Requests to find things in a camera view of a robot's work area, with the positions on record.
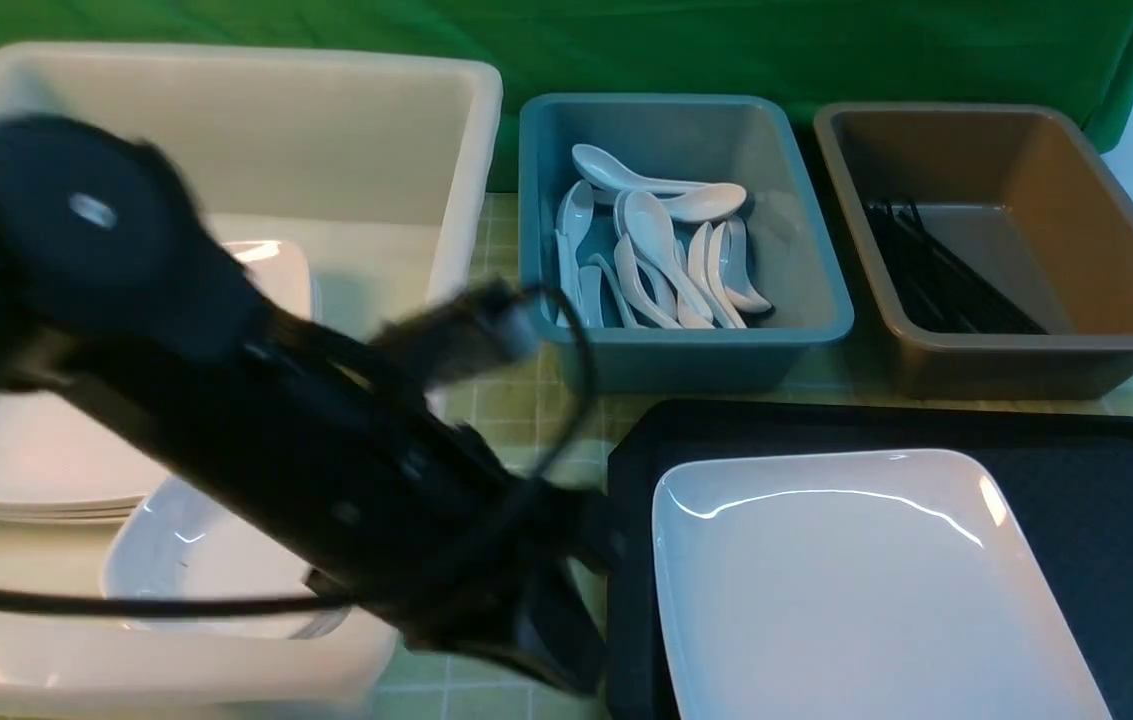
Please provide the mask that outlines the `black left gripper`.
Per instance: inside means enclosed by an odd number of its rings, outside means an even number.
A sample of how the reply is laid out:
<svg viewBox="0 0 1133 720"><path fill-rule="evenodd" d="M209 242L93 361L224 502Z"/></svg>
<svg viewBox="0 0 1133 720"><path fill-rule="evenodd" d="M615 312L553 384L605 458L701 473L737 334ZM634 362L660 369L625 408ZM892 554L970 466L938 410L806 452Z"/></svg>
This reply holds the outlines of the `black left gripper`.
<svg viewBox="0 0 1133 720"><path fill-rule="evenodd" d="M583 395L557 444L526 475L469 425L435 418L424 388L369 344L306 331L301 405L270 461L259 530L425 650L455 652L551 689L593 697L606 642L569 569L604 574L624 524L598 489L561 488L546 469L593 409Z"/></svg>

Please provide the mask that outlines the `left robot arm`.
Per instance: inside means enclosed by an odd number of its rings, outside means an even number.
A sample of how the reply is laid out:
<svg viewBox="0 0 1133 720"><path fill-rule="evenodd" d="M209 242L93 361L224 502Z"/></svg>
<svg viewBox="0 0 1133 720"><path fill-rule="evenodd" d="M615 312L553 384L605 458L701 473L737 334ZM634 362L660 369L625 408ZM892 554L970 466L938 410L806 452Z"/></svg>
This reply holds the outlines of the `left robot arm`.
<svg viewBox="0 0 1133 720"><path fill-rule="evenodd" d="M522 306L566 316L583 391L522 475L431 389L516 364ZM583 320L548 283L478 283L370 340L298 317L201 223L172 161L54 115L0 120L0 393L51 392L307 564L306 594L94 598L0 612L254 618L356 607L412 647L593 696L606 642L569 570L615 571L622 514L554 486L597 400Z"/></svg>

